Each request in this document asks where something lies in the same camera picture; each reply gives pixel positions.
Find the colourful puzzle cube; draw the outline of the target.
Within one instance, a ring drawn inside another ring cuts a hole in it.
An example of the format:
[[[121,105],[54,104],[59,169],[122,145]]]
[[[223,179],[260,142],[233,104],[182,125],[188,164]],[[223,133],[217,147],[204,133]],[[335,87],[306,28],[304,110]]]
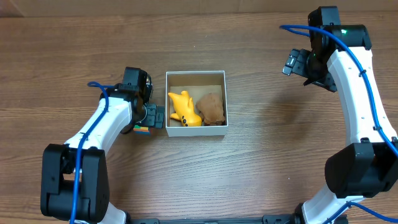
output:
[[[151,128],[135,125],[133,131],[137,134],[151,135]]]

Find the orange rubber animal toy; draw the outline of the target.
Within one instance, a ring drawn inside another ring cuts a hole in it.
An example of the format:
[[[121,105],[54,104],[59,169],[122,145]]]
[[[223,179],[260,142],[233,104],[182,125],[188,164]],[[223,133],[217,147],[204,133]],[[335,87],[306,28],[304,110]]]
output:
[[[183,127],[195,127],[202,125],[202,118],[196,114],[193,98],[188,91],[184,90],[181,94],[168,93],[172,100],[175,112],[170,115],[172,119],[180,121]]]

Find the white cardboard box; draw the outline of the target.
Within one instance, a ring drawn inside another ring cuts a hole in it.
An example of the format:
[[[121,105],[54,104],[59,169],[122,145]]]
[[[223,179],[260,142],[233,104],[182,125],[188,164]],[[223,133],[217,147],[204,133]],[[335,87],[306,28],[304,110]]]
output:
[[[181,94],[188,91],[193,98],[195,112],[197,101],[206,94],[217,93],[223,101],[224,116],[226,121],[221,126],[205,126],[203,120],[201,126],[183,127],[180,121],[172,119],[170,115],[175,112],[172,100],[168,93]],[[228,130],[228,104],[226,99],[225,71],[183,71],[167,72],[165,75],[165,128],[170,137],[188,136],[224,136]]]

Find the brown plush hamster toy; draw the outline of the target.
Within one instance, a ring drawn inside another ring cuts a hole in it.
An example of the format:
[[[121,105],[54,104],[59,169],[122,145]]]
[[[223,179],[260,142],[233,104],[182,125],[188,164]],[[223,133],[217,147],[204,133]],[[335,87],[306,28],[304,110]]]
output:
[[[209,93],[201,97],[196,103],[196,108],[205,126],[221,126],[226,121],[223,101],[217,93]]]

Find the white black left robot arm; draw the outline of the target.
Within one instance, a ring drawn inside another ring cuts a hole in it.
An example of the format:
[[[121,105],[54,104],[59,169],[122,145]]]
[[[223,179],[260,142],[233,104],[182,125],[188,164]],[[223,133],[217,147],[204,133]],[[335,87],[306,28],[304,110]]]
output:
[[[119,134],[150,134],[164,126],[165,108],[150,103],[150,75],[126,67],[115,85],[99,88],[98,107],[64,144],[49,144],[42,156],[40,210],[70,223],[130,223],[128,212],[110,201],[106,155]]]

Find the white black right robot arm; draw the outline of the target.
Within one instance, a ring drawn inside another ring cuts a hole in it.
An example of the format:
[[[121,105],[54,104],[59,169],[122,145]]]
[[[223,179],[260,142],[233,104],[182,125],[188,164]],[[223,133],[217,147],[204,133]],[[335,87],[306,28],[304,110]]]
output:
[[[284,29],[310,39],[310,50],[293,49],[283,67],[286,75],[304,77],[339,95],[346,126],[346,146],[325,164],[325,185],[291,215],[277,223],[346,223],[345,211],[366,198],[387,192],[397,181],[397,133],[382,105],[373,73],[367,28],[343,25],[338,8],[321,6],[308,23]]]

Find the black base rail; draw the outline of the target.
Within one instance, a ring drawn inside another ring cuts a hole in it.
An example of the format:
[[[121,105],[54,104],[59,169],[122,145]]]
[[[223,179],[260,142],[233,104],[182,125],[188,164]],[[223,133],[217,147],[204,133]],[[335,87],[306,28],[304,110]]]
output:
[[[128,224],[301,224],[298,215],[264,215],[251,218],[202,218],[202,219],[179,219],[159,220],[158,218],[137,218],[127,216]]]

